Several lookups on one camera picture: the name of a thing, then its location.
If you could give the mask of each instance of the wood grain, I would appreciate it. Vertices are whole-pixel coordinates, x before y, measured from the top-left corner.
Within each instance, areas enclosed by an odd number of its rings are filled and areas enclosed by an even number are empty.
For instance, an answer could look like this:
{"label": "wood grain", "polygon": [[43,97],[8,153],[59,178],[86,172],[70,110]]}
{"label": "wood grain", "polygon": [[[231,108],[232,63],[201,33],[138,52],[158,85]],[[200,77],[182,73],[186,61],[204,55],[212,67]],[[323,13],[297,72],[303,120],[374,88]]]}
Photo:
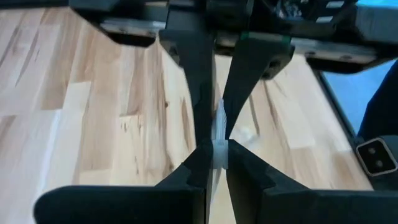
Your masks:
{"label": "wood grain", "polygon": [[[216,57],[216,96],[231,59]],[[314,189],[369,190],[304,58],[260,81],[231,137]],[[185,75],[156,42],[121,46],[69,9],[0,11],[0,223],[71,184],[155,185],[195,148]],[[221,176],[210,223],[234,223]]]}

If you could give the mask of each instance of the blue surface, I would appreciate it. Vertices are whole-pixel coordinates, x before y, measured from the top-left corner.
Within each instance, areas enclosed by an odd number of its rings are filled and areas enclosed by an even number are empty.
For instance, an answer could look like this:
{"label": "blue surface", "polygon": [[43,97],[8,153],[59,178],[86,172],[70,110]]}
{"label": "blue surface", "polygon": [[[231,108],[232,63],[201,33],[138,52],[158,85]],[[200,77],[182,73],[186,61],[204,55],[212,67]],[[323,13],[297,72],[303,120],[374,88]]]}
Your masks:
{"label": "blue surface", "polygon": [[[398,0],[360,0],[360,4],[398,7]],[[356,75],[326,73],[325,77],[355,132],[359,131],[366,105],[379,88],[394,61]]]}

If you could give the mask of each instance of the wooden floor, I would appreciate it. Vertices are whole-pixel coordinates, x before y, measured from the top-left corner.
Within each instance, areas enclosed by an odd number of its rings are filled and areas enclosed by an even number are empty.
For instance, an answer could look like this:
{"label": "wooden floor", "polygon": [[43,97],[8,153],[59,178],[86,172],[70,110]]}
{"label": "wooden floor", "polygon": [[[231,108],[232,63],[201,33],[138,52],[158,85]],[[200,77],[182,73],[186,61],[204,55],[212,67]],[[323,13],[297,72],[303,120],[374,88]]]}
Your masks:
{"label": "wooden floor", "polygon": [[[218,93],[230,58],[217,57]],[[0,223],[48,190],[154,185],[194,150],[185,77],[159,45],[117,45],[68,9],[0,11]],[[259,82],[231,138],[314,189],[371,189],[316,78],[295,56]],[[211,223],[234,223],[225,177]]]}

